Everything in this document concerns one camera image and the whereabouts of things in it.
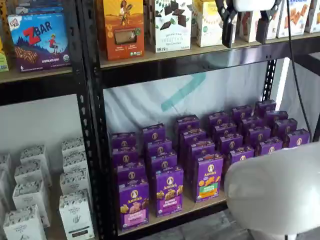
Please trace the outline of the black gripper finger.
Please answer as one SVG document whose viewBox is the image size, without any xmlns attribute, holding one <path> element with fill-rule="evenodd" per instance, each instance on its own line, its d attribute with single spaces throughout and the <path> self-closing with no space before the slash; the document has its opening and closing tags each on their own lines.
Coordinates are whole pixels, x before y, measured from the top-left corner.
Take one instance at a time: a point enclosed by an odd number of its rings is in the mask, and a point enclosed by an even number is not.
<svg viewBox="0 0 320 240">
<path fill-rule="evenodd" d="M 237 15 L 237 11 L 234 7 L 232 0 L 226 1 L 226 6 L 224 4 L 224 0 L 216 0 L 216 6 L 218 13 L 222 19 L 223 26 L 222 26 L 222 44 L 227 47 L 231 48 L 232 46 L 232 31 L 234 29 L 234 26 L 232 24 L 232 21 L 234 17 Z"/>
<path fill-rule="evenodd" d="M 277 13 L 281 0 L 275 0 L 273 6 L 270 9 L 261 10 L 261 18 L 258 20 L 256 41 L 265 44 L 267 40 L 269 25 L 273 16 Z"/>
</svg>

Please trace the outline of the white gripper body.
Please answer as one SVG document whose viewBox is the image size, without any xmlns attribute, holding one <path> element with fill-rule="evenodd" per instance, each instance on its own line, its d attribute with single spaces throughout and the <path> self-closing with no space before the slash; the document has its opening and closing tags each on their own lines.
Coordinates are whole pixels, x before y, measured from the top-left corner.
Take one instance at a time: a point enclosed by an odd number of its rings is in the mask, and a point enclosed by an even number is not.
<svg viewBox="0 0 320 240">
<path fill-rule="evenodd" d="M 233 6 L 238 12 L 253 12 L 270 10 L 275 0 L 233 0 Z"/>
</svg>

